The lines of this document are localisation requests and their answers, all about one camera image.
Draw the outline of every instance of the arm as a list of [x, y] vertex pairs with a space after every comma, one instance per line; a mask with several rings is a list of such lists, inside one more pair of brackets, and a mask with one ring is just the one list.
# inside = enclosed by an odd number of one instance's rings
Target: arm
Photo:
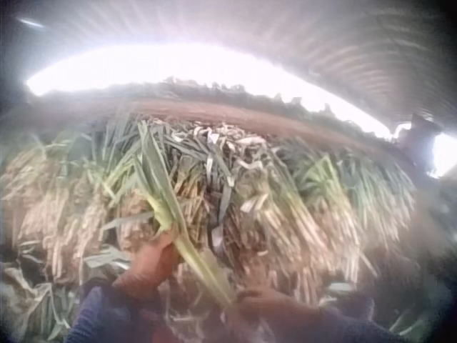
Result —
[[161, 319], [156, 295], [178, 262], [171, 242], [171, 236], [162, 235], [143, 245], [132, 267], [113, 284], [89, 281], [66, 343], [177, 342]]
[[236, 310], [250, 323], [262, 318], [280, 342], [406, 342], [373, 322], [345, 317], [318, 307], [307, 307], [271, 289], [241, 292]]

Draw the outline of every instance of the metal roof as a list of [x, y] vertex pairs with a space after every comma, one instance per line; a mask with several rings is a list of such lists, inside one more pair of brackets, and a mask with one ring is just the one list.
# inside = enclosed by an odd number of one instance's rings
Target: metal roof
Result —
[[453, 32], [417, 1], [26, 1], [6, 57], [27, 73], [101, 45], [198, 42], [254, 54], [343, 97], [394, 128], [417, 112], [457, 128]]

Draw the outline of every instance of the curved roof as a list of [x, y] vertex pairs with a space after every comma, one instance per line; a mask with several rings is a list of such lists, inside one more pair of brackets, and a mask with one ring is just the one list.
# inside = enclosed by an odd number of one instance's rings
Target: curved roof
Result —
[[412, 113], [457, 127], [457, 59], [443, 14], [417, 1], [112, 0], [17, 6], [42, 32], [6, 53], [31, 76], [77, 51], [131, 42], [218, 44], [280, 64], [394, 128]]

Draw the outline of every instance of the human hand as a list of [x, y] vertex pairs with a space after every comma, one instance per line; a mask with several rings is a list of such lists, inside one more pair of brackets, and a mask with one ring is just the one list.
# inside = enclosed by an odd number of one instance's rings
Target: human hand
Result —
[[179, 254], [172, 244], [176, 235], [176, 228], [172, 227], [167, 233], [144, 243], [135, 254], [131, 268], [113, 283], [113, 287], [139, 299], [153, 296], [179, 262]]
[[303, 339], [303, 334], [321, 319], [318, 307], [307, 307], [285, 294], [263, 288], [239, 292], [232, 312], [239, 314], [250, 325], [263, 319], [278, 339], [289, 342]]

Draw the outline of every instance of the sky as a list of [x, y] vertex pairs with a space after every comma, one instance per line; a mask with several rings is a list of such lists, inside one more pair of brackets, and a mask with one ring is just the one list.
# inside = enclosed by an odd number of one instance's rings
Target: sky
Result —
[[[301, 97], [301, 104], [310, 111], [319, 111], [329, 104], [338, 119], [351, 120], [378, 137], [390, 139], [393, 136], [380, 121], [326, 90], [267, 61], [220, 46], [106, 46], [49, 66], [33, 75], [26, 84], [35, 95], [42, 96], [53, 90], [79, 91], [103, 89], [114, 84], [155, 83], [170, 76], [207, 86], [214, 82], [227, 87], [241, 84], [250, 94], [270, 97], [280, 94], [285, 102]], [[437, 176], [457, 163], [457, 156], [448, 155], [452, 149], [457, 149], [457, 140], [445, 134], [437, 137], [434, 147]]]

